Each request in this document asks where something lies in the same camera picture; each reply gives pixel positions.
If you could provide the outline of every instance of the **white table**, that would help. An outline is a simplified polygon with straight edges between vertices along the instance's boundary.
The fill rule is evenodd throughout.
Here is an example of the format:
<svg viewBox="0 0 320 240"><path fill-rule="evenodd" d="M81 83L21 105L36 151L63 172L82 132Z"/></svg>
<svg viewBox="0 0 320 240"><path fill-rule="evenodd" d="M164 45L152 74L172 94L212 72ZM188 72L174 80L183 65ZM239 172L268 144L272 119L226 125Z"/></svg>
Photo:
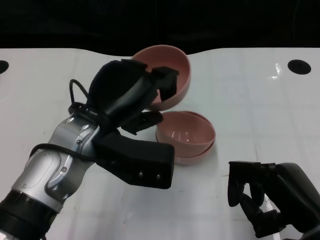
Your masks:
<svg viewBox="0 0 320 240"><path fill-rule="evenodd" d="M130 186L92 166L48 240L254 240L241 207L228 206L229 161L294 162L320 190L320 49L230 48L189 58L191 86L174 110L198 112L213 123L210 156L199 165L177 165L168 190ZM68 117L69 80L88 89L102 65L119 59L79 49L0 49L0 60L10 64L0 75L1 200L32 147L48 142ZM289 71L292 59L308 62L311 73ZM154 127L136 137L123 134L155 141ZM288 226L280 236L301 234Z"/></svg>

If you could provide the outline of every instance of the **black hole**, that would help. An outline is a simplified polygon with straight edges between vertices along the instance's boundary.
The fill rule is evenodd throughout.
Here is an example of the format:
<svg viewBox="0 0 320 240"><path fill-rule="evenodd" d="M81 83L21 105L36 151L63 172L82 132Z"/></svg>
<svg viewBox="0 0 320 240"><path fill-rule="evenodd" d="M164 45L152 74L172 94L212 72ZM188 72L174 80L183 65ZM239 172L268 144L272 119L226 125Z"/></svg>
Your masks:
<svg viewBox="0 0 320 240"><path fill-rule="evenodd" d="M291 60L288 63L288 68L295 74L305 75L311 72L309 63L302 60Z"/></svg>
<svg viewBox="0 0 320 240"><path fill-rule="evenodd" d="M9 63L7 61L0 60L0 74L3 74L9 68Z"/></svg>

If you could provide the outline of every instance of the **bowl rim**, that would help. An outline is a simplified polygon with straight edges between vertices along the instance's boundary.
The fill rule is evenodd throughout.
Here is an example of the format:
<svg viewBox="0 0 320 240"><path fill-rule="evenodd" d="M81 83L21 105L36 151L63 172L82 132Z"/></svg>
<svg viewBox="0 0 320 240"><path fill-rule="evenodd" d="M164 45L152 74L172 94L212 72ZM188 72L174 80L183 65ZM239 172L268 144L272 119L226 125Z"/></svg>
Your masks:
<svg viewBox="0 0 320 240"><path fill-rule="evenodd" d="M161 103L165 103L167 101L169 101L170 99L172 98L175 98L176 96L180 95L185 88L188 88L189 87L189 84L190 84L190 81L191 81L191 64L190 64L190 60L189 60L189 57L188 55L182 51L180 48L177 48L175 46L171 46L171 45L166 45L166 44L159 44L159 45L153 45L153 46L148 46L144 49L141 49L140 51L138 51L137 53L135 53L131 59L134 59L134 57L136 57L138 54L144 52L144 51L147 51L149 49L154 49L154 48L159 48L159 47L167 47L167 48L170 48L170 49L175 49L175 50L178 50L180 53L182 53L182 55L184 56L184 58L186 59L187 63L188 63L188 68L189 68L189 72L188 72L188 75L187 75L187 78L186 78L186 81L185 81L185 84L183 85L183 87L180 89L179 92L177 92L175 95L173 95L172 97L168 98L167 100L164 100L164 101L158 101L158 102L152 102L151 105L156 105L156 104L161 104Z"/></svg>
<svg viewBox="0 0 320 240"><path fill-rule="evenodd" d="M156 139L156 141L157 141L158 143L160 143L159 140L158 140L158 137L157 137L157 133L155 133L155 139ZM174 157L175 157L175 158L180 158L180 159L183 159L183 160L192 160L192 159L194 159L194 158L201 157L201 155L205 154L207 151L209 151L209 150L214 146L214 143L215 143L215 141L213 141L213 142L211 143L211 145L210 145L203 153L201 153L201 154L199 154L199 155L197 155L197 156L182 157L182 156L176 156L176 155L174 155Z"/></svg>
<svg viewBox="0 0 320 240"><path fill-rule="evenodd" d="M206 120L204 120L203 118L197 116L197 115L194 115L194 114L190 114L190 113L187 113L187 112L184 112L184 111L166 111L164 113L162 113L162 116L165 115L165 114L170 114L170 113L178 113L178 114L186 114L186 115L192 115L193 117L195 118L198 118L198 119L201 119L203 122L205 122L205 124L207 124L213 131L213 138L210 140L210 141L207 141L207 142L203 142L203 143L188 143L188 142L184 142L184 141L178 141L178 140L175 140L174 138L170 137L169 135L167 135L164 131L160 130L159 128L159 124L161 124L161 122L156 126L156 130L155 132L157 133L157 131L161 131L162 133L164 133L168 138L172 139L174 142L176 143L179 143L179 144L186 144L186 145L191 145L191 146L201 146L201 145L207 145L207 144L210 144L212 143L215 139L216 139L216 131L215 131L215 128L213 125L211 125L210 123L208 123Z"/></svg>

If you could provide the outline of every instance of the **black cable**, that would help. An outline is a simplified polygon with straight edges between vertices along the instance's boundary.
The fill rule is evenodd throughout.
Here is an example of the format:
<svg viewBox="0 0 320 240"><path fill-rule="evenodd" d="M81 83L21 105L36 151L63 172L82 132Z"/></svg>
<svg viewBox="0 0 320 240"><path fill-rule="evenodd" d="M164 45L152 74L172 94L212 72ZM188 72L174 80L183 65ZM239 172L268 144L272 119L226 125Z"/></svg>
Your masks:
<svg viewBox="0 0 320 240"><path fill-rule="evenodd" d="M46 149L46 150L53 150L53 151L58 151L58 152L61 152L61 153L64 153L64 154L68 154L76 159L80 159L80 160L83 160L83 161L88 161L88 162L92 162L92 163L97 163L99 161L106 161L105 159L97 159L97 158L93 158L93 157L89 157L89 156L86 156L86 155L83 155L83 154L80 154L76 151L72 151L68 148L65 148L63 146L59 146L59 145L55 145L55 144L50 144L50 143L41 143L41 144L38 144L36 145L31 153L30 153L30 157L35 154L35 152L39 149Z"/></svg>
<svg viewBox="0 0 320 240"><path fill-rule="evenodd" d="M73 104L75 102L75 96L74 96L74 90L73 90L73 85L74 84L76 84L80 88L81 92L83 92L83 94L85 95L86 99L88 99L88 101L90 103L93 103L92 100L90 99L90 96L89 96L88 92L84 88L84 86L82 86L82 84L80 82L78 82L77 80L75 80L75 79L71 79L70 82L69 82L71 103Z"/></svg>

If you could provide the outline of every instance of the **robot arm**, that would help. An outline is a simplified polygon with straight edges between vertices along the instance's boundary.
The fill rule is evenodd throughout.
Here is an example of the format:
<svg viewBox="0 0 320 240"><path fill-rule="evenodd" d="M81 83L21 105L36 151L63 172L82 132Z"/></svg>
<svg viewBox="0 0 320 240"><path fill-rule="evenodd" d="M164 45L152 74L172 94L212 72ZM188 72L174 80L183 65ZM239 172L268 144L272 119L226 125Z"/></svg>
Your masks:
<svg viewBox="0 0 320 240"><path fill-rule="evenodd" d="M293 225L304 233L302 240L320 239L320 194L297 164L237 161L229 164L229 205L241 205L257 238ZM244 194L247 183L251 198ZM281 212L260 209L265 194Z"/></svg>
<svg viewBox="0 0 320 240"><path fill-rule="evenodd" d="M164 99L176 93L177 71L159 67L150 73L146 67L132 60L106 64L89 93L84 90L86 104L74 102L70 91L71 116L56 127L48 143L32 150L23 173L0 204L0 239L44 239L64 202L77 191L94 163L131 185L171 186L173 146L133 140L117 130L123 127L136 134L160 122L159 112L141 112L157 97L157 90ZM106 96L106 88L115 93Z"/></svg>

